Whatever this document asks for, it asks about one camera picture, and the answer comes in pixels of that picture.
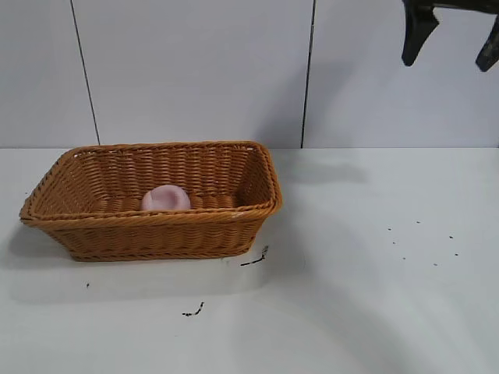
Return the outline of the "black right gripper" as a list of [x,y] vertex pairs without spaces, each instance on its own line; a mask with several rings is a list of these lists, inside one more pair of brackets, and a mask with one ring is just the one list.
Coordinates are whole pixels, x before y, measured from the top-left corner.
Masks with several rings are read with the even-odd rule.
[[476,57],[476,65],[481,72],[487,72],[499,59],[499,16],[498,0],[407,0],[405,10],[405,39],[402,61],[412,66],[421,48],[439,26],[434,15],[435,8],[458,9],[495,15],[496,19],[490,34]]

